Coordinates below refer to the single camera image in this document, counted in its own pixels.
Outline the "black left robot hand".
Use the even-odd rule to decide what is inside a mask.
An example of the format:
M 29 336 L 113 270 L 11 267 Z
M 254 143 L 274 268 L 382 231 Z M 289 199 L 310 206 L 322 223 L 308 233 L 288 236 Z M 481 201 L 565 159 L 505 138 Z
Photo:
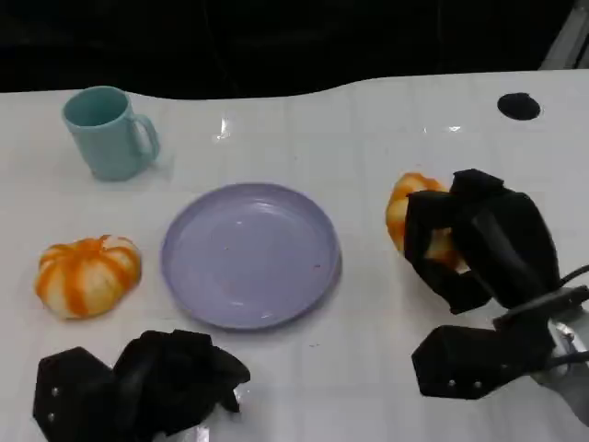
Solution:
M 235 389 L 248 368 L 208 334 L 145 331 L 130 341 L 113 367 L 115 422 L 131 441 L 151 441 L 192 428 L 221 406 L 239 413 Z

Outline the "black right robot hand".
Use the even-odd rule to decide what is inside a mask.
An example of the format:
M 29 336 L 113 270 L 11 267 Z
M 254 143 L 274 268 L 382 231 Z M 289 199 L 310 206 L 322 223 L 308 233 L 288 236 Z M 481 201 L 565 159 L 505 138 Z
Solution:
M 447 192 L 410 194 L 404 256 L 453 314 L 491 299 L 516 308 L 560 285 L 556 248 L 535 203 L 478 169 L 456 172 Z

